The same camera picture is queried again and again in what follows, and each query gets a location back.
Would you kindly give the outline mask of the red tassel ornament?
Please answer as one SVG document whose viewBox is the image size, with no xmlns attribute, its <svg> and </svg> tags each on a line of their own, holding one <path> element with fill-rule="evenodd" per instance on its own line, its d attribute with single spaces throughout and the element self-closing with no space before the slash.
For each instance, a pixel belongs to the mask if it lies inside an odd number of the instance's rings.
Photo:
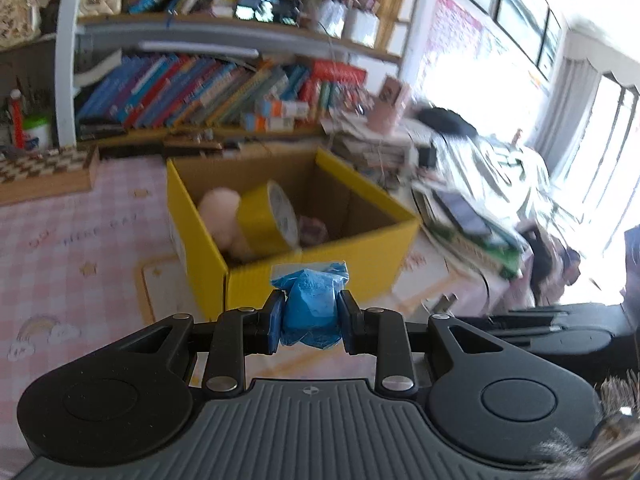
<svg viewBox="0 0 640 480">
<path fill-rule="evenodd" d="M 13 89 L 10 92 L 10 107 L 13 124 L 14 145 L 19 150 L 24 150 L 25 138 L 22 113 L 22 92 L 20 90 Z"/>
</svg>

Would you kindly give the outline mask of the smartphone on books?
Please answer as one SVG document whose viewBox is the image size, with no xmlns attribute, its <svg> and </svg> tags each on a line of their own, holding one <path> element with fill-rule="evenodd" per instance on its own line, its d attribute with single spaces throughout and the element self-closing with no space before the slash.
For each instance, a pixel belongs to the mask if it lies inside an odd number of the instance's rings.
<svg viewBox="0 0 640 480">
<path fill-rule="evenodd" d="M 485 220 L 459 193 L 433 191 L 434 199 L 449 220 L 465 235 L 476 238 L 491 237 L 491 229 Z"/>
</svg>

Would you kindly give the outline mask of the dark wooden small box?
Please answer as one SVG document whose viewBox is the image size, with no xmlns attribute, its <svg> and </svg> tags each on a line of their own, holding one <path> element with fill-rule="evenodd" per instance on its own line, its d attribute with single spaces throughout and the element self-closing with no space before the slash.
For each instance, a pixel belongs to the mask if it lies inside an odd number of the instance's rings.
<svg viewBox="0 0 640 480">
<path fill-rule="evenodd" d="M 224 144 L 204 139 L 199 133 L 171 133 L 163 138 L 163 155 L 169 157 L 214 156 Z"/>
</svg>

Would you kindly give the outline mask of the white bookshelf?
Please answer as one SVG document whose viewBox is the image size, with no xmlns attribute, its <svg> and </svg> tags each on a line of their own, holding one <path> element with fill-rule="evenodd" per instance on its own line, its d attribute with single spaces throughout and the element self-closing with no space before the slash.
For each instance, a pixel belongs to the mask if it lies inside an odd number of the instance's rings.
<svg viewBox="0 0 640 480">
<path fill-rule="evenodd" d="M 148 42 L 157 51 L 167 44 L 174 51 L 184 46 L 212 44 L 217 47 L 238 47 L 237 55 L 248 55 L 250 49 L 260 53 L 291 53 L 306 56 L 344 54 L 375 58 L 395 64 L 399 78 L 408 81 L 412 66 L 418 62 L 418 24 L 424 13 L 420 0 L 413 0 L 401 55 L 380 52 L 355 44 L 347 39 L 330 37 L 315 30 L 237 18 L 214 18 L 208 14 L 173 16 L 171 14 L 119 14 L 78 18 L 79 0 L 60 0 L 56 22 L 54 55 L 54 118 L 58 144 L 77 143 L 73 82 L 78 49 L 117 50 L 140 49 Z"/>
</svg>

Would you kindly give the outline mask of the yellow tape roll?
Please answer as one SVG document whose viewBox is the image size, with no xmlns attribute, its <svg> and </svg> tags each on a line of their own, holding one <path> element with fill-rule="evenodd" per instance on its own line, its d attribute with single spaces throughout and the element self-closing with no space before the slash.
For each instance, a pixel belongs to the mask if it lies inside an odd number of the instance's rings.
<svg viewBox="0 0 640 480">
<path fill-rule="evenodd" d="M 236 218 L 255 259 L 285 254 L 299 246 L 295 210 L 276 181 L 244 193 Z"/>
</svg>

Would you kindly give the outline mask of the blue tape ball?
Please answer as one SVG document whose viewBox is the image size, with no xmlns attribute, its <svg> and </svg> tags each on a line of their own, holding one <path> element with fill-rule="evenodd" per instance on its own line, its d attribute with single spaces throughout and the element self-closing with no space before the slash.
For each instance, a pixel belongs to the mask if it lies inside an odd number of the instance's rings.
<svg viewBox="0 0 640 480">
<path fill-rule="evenodd" d="M 341 339 L 337 296 L 346 287 L 344 261 L 288 263 L 271 270 L 271 286 L 284 293 L 280 343 L 324 350 Z"/>
</svg>

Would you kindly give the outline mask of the pink plush pig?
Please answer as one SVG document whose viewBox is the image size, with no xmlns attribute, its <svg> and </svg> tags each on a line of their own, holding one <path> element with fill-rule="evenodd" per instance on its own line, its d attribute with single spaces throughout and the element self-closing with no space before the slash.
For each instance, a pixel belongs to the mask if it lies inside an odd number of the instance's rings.
<svg viewBox="0 0 640 480">
<path fill-rule="evenodd" d="M 240 203 L 240 194 L 231 188 L 212 188 L 198 204 L 198 214 L 220 252 L 247 262 L 253 254 L 236 218 Z"/>
</svg>

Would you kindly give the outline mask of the yellow cardboard box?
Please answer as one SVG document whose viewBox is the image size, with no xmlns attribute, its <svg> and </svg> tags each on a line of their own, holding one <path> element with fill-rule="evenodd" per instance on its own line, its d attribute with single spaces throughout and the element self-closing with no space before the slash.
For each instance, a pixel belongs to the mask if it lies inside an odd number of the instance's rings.
<svg viewBox="0 0 640 480">
<path fill-rule="evenodd" d="M 367 301 L 389 292 L 419 229 L 408 209 L 321 148 L 168 160 L 171 236 L 204 318 L 259 307 L 277 266 L 342 262 Z"/>
</svg>

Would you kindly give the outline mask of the green lid white jar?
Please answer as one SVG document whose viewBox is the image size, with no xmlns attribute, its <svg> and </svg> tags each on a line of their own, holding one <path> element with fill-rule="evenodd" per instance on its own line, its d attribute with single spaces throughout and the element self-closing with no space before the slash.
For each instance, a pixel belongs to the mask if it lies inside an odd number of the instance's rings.
<svg viewBox="0 0 640 480">
<path fill-rule="evenodd" d="M 48 116 L 28 116 L 24 119 L 23 128 L 26 151 L 44 152 L 52 148 L 52 124 Z"/>
</svg>

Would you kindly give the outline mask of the smartphone on shelf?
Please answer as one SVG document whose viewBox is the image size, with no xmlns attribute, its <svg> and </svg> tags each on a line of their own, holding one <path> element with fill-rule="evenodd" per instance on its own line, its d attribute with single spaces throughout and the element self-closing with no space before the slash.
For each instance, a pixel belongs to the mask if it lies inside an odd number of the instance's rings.
<svg viewBox="0 0 640 480">
<path fill-rule="evenodd" d="M 297 26 L 300 0 L 238 0 L 234 16 L 243 21 Z"/>
</svg>

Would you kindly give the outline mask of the wooden chess board box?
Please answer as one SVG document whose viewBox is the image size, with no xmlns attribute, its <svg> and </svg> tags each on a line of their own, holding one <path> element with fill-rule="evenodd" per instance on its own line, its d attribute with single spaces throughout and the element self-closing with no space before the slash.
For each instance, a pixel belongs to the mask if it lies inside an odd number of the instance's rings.
<svg viewBox="0 0 640 480">
<path fill-rule="evenodd" d="M 64 148 L 47 154 L 3 157 L 0 204 L 8 206 L 91 191 L 99 160 L 97 148 Z"/>
</svg>

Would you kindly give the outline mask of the pink checkered tablecloth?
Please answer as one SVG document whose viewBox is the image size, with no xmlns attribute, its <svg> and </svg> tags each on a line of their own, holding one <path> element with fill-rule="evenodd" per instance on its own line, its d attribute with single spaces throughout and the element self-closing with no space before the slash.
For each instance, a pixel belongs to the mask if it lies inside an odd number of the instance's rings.
<svg viewBox="0 0 640 480">
<path fill-rule="evenodd" d="M 1 208 L 1 479 L 32 459 L 15 415 L 24 389 L 146 325 L 136 271 L 176 256 L 169 223 L 160 156 L 104 160 L 90 192 Z M 494 307 L 506 281 L 420 236 L 454 267 L 455 314 Z"/>
</svg>

